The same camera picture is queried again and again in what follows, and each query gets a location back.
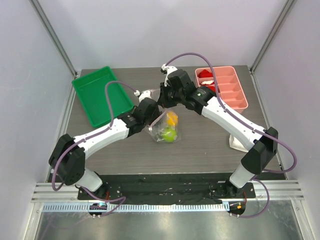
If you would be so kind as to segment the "clear zip top bag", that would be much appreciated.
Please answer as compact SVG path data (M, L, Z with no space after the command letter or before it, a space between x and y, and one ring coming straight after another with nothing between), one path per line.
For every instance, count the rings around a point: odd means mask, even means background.
M158 106L162 114L149 126L147 127L147 132L152 137L152 139L155 142L158 143L175 143L179 140L179 134L178 134L178 124L176 126L169 126L166 122L166 113L168 111L174 112L172 109L168 108L162 108L161 106ZM162 138L162 132L165 128L174 128L177 132L177 139L174 142L165 142Z

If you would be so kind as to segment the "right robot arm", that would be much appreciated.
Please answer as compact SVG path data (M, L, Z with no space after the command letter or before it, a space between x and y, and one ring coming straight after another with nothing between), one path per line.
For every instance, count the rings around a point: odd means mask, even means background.
M236 137L248 151L239 166L225 182L225 193L236 198L245 184L259 175L278 151L278 131L264 129L224 103L216 92L206 86L196 87L185 70L169 67L162 70L164 82L160 83L157 101L163 108L178 104L217 123Z

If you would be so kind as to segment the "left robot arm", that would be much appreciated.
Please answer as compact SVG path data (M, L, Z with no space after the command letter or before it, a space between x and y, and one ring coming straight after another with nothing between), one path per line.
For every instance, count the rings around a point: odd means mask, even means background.
M100 149L140 133L159 116L157 102L147 97L131 111L92 132L76 137L69 134L61 136L48 163L55 168L59 158L66 153L58 165L56 176L67 186L76 185L81 190L88 190L97 200L105 199L108 185L96 172L85 167L86 160Z

